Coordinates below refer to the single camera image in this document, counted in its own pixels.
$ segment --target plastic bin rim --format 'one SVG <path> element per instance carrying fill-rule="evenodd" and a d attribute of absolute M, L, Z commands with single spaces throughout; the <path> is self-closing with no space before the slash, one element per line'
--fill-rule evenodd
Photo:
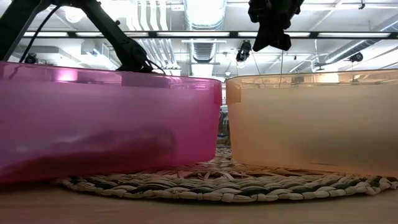
<path fill-rule="evenodd" d="M 0 62 L 0 64 L 14 64 L 14 65 L 25 65 L 25 66 L 35 66 L 35 67 L 54 67 L 54 68 L 61 68 L 61 69 L 69 69 L 69 70 L 86 70 L 86 71 L 97 71 L 97 72 L 126 72 L 126 71 L 116 71 L 116 70 L 103 70 L 103 69 L 92 69 L 92 68 L 73 68 L 73 67 L 63 67 L 63 66 L 56 66 L 56 65 L 36 65 L 36 64 L 26 64 L 26 63 L 17 63 L 17 62 Z M 130 72 L 130 73 L 138 73 L 138 74 L 151 74 L 155 77 L 175 77 L 175 78 L 182 78 L 182 79 L 194 79 L 194 80 L 209 80 L 212 82 L 222 83 L 219 80 L 215 80 L 213 78 L 200 78 L 200 77 L 181 77 L 181 76 L 172 76 L 172 75 L 156 75 L 156 73 L 141 73 L 141 72 Z"/>
<path fill-rule="evenodd" d="M 242 75 L 242 76 L 236 76 L 233 78 L 227 79 L 225 82 L 228 82 L 230 80 L 238 79 L 238 78 L 252 78 L 252 77 L 268 77 L 268 76 L 281 76 L 281 75 L 326 75 L 326 74 L 331 74 L 331 73 L 353 73 L 353 72 L 371 72 L 371 71 L 380 71 L 380 72 L 393 72 L 397 71 L 398 69 L 393 68 L 393 69 L 369 69 L 369 70 L 354 70 L 354 71 L 340 71 L 340 72 L 321 72 L 321 73 L 284 73 L 284 74 L 263 74 L 263 75 Z"/>

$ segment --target wooden floor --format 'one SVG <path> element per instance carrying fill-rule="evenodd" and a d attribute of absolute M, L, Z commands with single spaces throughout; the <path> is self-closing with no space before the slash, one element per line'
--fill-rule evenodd
<path fill-rule="evenodd" d="M 231 205 L 121 200 L 35 184 L 0 187 L 0 223 L 397 224 L 398 190 L 375 197 Z"/>

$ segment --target woven rug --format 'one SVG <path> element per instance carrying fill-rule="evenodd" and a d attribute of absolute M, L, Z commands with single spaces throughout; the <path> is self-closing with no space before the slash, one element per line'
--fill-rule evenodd
<path fill-rule="evenodd" d="M 217 149 L 210 162 L 130 174 L 57 180 L 69 189 L 121 198 L 172 198 L 221 202 L 307 200 L 396 189 L 394 177 L 290 170 L 240 164 L 230 149 Z"/>

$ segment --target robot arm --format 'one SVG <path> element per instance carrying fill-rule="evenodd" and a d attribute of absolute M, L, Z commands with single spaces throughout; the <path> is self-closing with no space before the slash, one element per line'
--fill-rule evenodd
<path fill-rule="evenodd" d="M 122 63 L 118 70 L 152 72 L 145 50 L 123 33 L 97 0 L 13 0 L 0 19 L 0 30 L 5 35 L 0 48 L 1 60 L 8 60 L 34 17 L 51 4 L 80 8 L 113 46 Z"/>
<path fill-rule="evenodd" d="M 249 16 L 252 22 L 260 23 L 253 50 L 271 45 L 282 50 L 291 47 L 290 37 L 284 30 L 290 27 L 294 14 L 300 13 L 304 0 L 250 0 Z M 51 4 L 72 6 L 83 10 L 92 23 L 112 44 L 122 66 L 118 70 L 152 72 L 152 65 L 145 50 L 126 36 L 97 0 L 13 0 L 0 18 L 2 41 L 0 60 L 8 60 L 34 17 Z"/>
<path fill-rule="evenodd" d="M 281 50 L 290 49 L 290 36 L 284 30 L 290 27 L 293 16 L 300 13 L 303 2 L 304 0 L 250 0 L 250 20 L 260 23 L 253 51 L 257 52 L 268 45 Z"/>

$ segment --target translucent plastic container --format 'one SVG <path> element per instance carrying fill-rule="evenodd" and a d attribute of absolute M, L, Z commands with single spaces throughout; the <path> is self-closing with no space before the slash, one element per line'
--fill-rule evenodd
<path fill-rule="evenodd" d="M 220 105 L 216 80 L 0 62 L 0 183 L 208 161 Z"/>
<path fill-rule="evenodd" d="M 398 177 L 398 70 L 226 82 L 242 163 Z"/>

